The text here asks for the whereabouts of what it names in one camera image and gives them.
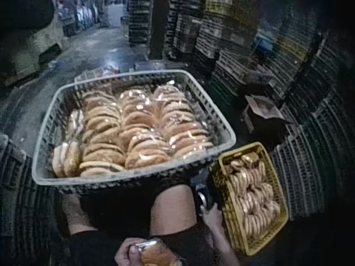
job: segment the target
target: wet floor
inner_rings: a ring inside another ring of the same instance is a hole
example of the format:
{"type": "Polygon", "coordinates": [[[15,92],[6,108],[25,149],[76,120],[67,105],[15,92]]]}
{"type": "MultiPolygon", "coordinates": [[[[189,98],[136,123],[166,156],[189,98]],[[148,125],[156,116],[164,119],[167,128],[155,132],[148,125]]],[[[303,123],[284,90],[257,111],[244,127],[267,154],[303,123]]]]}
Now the wet floor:
{"type": "Polygon", "coordinates": [[[89,29],[69,39],[51,68],[34,80],[2,93],[0,131],[29,156],[34,153],[38,132],[55,92],[85,70],[106,65],[128,71],[133,62],[145,60],[145,48],[131,48],[118,28],[89,29]]]}

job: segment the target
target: black crate stack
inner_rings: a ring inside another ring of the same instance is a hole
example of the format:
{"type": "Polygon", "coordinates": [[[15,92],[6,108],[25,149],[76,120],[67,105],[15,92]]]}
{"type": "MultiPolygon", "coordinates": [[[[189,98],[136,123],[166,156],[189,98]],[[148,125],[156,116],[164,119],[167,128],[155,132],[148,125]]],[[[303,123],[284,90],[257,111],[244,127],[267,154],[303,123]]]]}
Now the black crate stack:
{"type": "Polygon", "coordinates": [[[169,14],[164,35],[164,54],[168,58],[173,54],[175,29],[178,22],[180,6],[181,0],[169,0],[169,14]]]}
{"type": "Polygon", "coordinates": [[[281,108],[289,137],[272,152],[290,217],[353,203],[355,171],[352,56],[327,33],[281,108]]]}
{"type": "Polygon", "coordinates": [[[149,38],[151,1],[129,0],[129,44],[146,44],[149,38]]]}
{"type": "Polygon", "coordinates": [[[257,32],[259,5],[258,0],[245,3],[234,0],[207,0],[196,41],[196,67],[206,74],[211,74],[221,49],[249,56],[257,32]]]}
{"type": "Polygon", "coordinates": [[[39,265],[49,258],[53,194],[33,182],[32,159],[4,134],[0,163],[1,265],[39,265]]]}
{"type": "Polygon", "coordinates": [[[316,12],[288,7],[283,15],[274,49],[264,67],[274,74],[270,81],[270,97],[275,101],[285,98],[286,92],[307,60],[317,26],[316,12]]]}
{"type": "Polygon", "coordinates": [[[196,42],[196,35],[194,35],[193,32],[185,34],[185,25],[186,23],[192,23],[187,25],[192,31],[198,27],[200,22],[192,20],[202,17],[203,4],[204,1],[202,0],[170,0],[164,38],[164,54],[166,56],[176,57],[176,55],[180,53],[191,53],[191,47],[193,47],[196,42]]]}
{"type": "Polygon", "coordinates": [[[192,54],[200,26],[201,19],[199,17],[179,14],[174,36],[174,48],[177,54],[192,54]]]}

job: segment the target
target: cardboard box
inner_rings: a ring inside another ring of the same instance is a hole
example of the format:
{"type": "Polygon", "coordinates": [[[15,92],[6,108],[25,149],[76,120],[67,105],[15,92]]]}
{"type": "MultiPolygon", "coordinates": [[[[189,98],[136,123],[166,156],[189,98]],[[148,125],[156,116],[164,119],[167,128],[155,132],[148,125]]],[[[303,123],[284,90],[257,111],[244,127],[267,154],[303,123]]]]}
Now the cardboard box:
{"type": "Polygon", "coordinates": [[[262,142],[278,142],[286,134],[286,120],[275,104],[264,96],[245,96],[248,106],[243,112],[249,133],[262,142]]]}

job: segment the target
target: plastic bag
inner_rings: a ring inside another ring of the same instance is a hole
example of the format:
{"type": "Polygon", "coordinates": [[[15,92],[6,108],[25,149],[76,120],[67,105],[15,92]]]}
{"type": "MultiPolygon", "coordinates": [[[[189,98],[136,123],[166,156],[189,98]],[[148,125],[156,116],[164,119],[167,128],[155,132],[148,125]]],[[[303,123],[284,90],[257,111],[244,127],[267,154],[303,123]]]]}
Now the plastic bag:
{"type": "Polygon", "coordinates": [[[182,266],[181,259],[176,256],[160,239],[136,244],[141,253],[141,261],[144,266],[182,266]]]}
{"type": "Polygon", "coordinates": [[[156,118],[156,104],[143,90],[130,89],[121,93],[119,106],[122,111],[123,126],[146,124],[156,127],[159,124],[156,118]]]}
{"type": "Polygon", "coordinates": [[[65,131],[65,139],[77,139],[84,131],[84,115],[81,110],[75,109],[70,113],[67,128],[65,131]]]}

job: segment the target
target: bread bun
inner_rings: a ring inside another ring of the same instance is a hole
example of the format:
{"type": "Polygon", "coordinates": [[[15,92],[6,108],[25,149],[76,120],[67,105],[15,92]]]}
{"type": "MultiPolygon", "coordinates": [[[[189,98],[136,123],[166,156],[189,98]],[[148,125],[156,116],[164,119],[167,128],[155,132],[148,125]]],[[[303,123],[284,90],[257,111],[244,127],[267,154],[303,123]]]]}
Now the bread bun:
{"type": "Polygon", "coordinates": [[[206,136],[209,133],[204,130],[204,129],[192,129],[189,131],[184,131],[181,133],[176,134],[175,136],[171,137],[169,139],[169,145],[174,145],[177,144],[179,141],[185,139],[185,138],[195,138],[196,136],[206,136]]]}
{"type": "Polygon", "coordinates": [[[177,103],[177,102],[172,102],[168,104],[166,107],[162,108],[160,112],[160,116],[164,117],[164,115],[173,112],[173,111],[183,111],[183,112],[191,112],[192,109],[188,104],[185,103],[177,103]]]}
{"type": "Polygon", "coordinates": [[[116,151],[122,155],[124,155],[124,151],[117,145],[112,145],[112,144],[106,144],[106,143],[91,143],[89,144],[84,152],[83,152],[83,157],[85,157],[86,155],[89,155],[90,153],[92,152],[95,152],[95,151],[99,151],[99,150],[113,150],[113,151],[116,151]]]}
{"type": "Polygon", "coordinates": [[[107,122],[107,123],[118,123],[117,118],[110,116],[97,116],[91,118],[86,124],[86,130],[95,129],[97,125],[107,122]]]}
{"type": "Polygon", "coordinates": [[[64,173],[67,177],[78,175],[80,164],[80,148],[76,141],[70,143],[64,159],[64,173]]]}
{"type": "Polygon", "coordinates": [[[59,145],[54,148],[54,154],[52,159],[52,168],[55,175],[57,175],[57,177],[65,177],[63,165],[60,160],[61,154],[62,154],[62,145],[59,145]]]}
{"type": "Polygon", "coordinates": [[[95,107],[111,105],[111,104],[113,104],[113,102],[105,97],[102,96],[91,97],[88,98],[86,101],[84,101],[84,112],[87,113],[95,107]]]}
{"type": "Polygon", "coordinates": [[[163,85],[163,86],[158,86],[156,87],[154,93],[153,93],[153,97],[154,98],[162,98],[162,97],[166,97],[167,95],[171,95],[171,94],[175,94],[175,93],[180,93],[184,96],[183,93],[180,92],[180,90],[172,85],[163,85]]]}
{"type": "Polygon", "coordinates": [[[135,148],[141,146],[141,144],[147,141],[150,141],[153,146],[156,146],[158,144],[160,144],[161,146],[165,146],[165,148],[167,146],[166,142],[162,137],[154,135],[151,132],[142,132],[141,134],[132,137],[131,141],[129,142],[127,152],[133,152],[135,148]]]}
{"type": "Polygon", "coordinates": [[[144,132],[144,131],[150,131],[150,126],[145,125],[145,124],[132,124],[132,125],[127,125],[124,126],[121,130],[121,133],[119,135],[119,139],[123,145],[123,147],[126,149],[128,147],[128,144],[130,140],[133,138],[133,136],[137,135],[138,133],[144,132]]]}
{"type": "Polygon", "coordinates": [[[164,115],[161,119],[160,119],[160,126],[161,127],[165,127],[165,125],[167,123],[169,123],[170,121],[175,121],[176,119],[180,118],[180,117],[188,117],[191,118],[193,120],[196,120],[195,115],[191,112],[183,112],[183,111],[172,111],[167,113],[166,115],[164,115]]]}
{"type": "Polygon", "coordinates": [[[83,171],[80,176],[105,176],[111,175],[113,172],[107,170],[106,168],[93,167],[83,171]]]}
{"type": "Polygon", "coordinates": [[[84,100],[87,100],[87,99],[93,98],[93,97],[97,97],[97,96],[104,97],[112,102],[116,101],[115,97],[108,95],[107,93],[100,91],[100,90],[93,90],[93,91],[88,91],[87,93],[83,93],[84,100]]]}
{"type": "Polygon", "coordinates": [[[132,112],[126,116],[122,123],[124,126],[129,124],[147,124],[151,127],[158,124],[157,119],[153,113],[147,113],[142,111],[132,112]]]}
{"type": "Polygon", "coordinates": [[[122,103],[124,100],[126,100],[128,98],[135,98],[135,97],[147,98],[148,96],[141,89],[130,89],[130,90],[126,90],[123,93],[121,93],[121,95],[119,97],[119,101],[122,103]]]}
{"type": "Polygon", "coordinates": [[[203,142],[203,143],[196,143],[192,144],[190,146],[184,147],[181,150],[177,151],[174,154],[174,158],[179,158],[182,156],[185,156],[186,154],[190,152],[200,152],[201,150],[206,150],[207,148],[213,147],[213,144],[211,142],[203,142]]]}
{"type": "Polygon", "coordinates": [[[101,149],[83,157],[83,162],[89,161],[112,162],[118,165],[124,165],[126,156],[112,149],[101,149]]]}
{"type": "Polygon", "coordinates": [[[157,244],[142,251],[140,259],[144,266],[149,264],[158,266],[177,266],[177,263],[179,262],[177,256],[160,242],[157,242],[157,244]]]}
{"type": "Polygon", "coordinates": [[[120,127],[114,127],[112,129],[106,130],[92,137],[90,143],[119,144],[119,139],[118,139],[119,131],[120,131],[120,127]]]}
{"type": "Polygon", "coordinates": [[[263,161],[259,162],[259,173],[261,175],[261,182],[264,181],[265,177],[266,177],[266,167],[265,167],[265,163],[263,161]]]}
{"type": "Polygon", "coordinates": [[[239,172],[244,167],[244,163],[241,160],[233,160],[230,162],[230,166],[239,172]]]}
{"type": "Polygon", "coordinates": [[[91,162],[82,162],[79,165],[79,169],[82,171],[82,173],[90,168],[96,168],[96,167],[104,168],[104,169],[107,169],[111,172],[125,171],[125,168],[123,168],[122,166],[117,165],[115,163],[111,163],[111,162],[91,161],[91,162]]]}
{"type": "Polygon", "coordinates": [[[103,107],[99,107],[99,108],[94,108],[93,112],[87,112],[87,115],[85,116],[84,119],[84,123],[87,124],[89,122],[90,119],[97,117],[97,116],[108,116],[108,117],[112,117],[114,119],[117,119],[117,121],[120,121],[121,117],[117,112],[103,106],[103,107]]]}
{"type": "Polygon", "coordinates": [[[175,144],[171,146],[174,151],[180,151],[181,149],[198,143],[208,142],[208,138],[205,135],[199,135],[194,137],[186,137],[177,141],[175,144]]]}
{"type": "Polygon", "coordinates": [[[140,150],[139,152],[131,152],[125,163],[127,169],[140,168],[158,163],[166,162],[169,157],[164,151],[158,149],[140,150]]]}
{"type": "Polygon", "coordinates": [[[187,123],[182,123],[182,124],[176,124],[172,125],[169,127],[169,129],[164,130],[164,135],[167,140],[170,140],[171,137],[182,133],[182,132],[187,132],[191,131],[194,129],[202,129],[202,126],[198,122],[187,122],[187,123]]]}

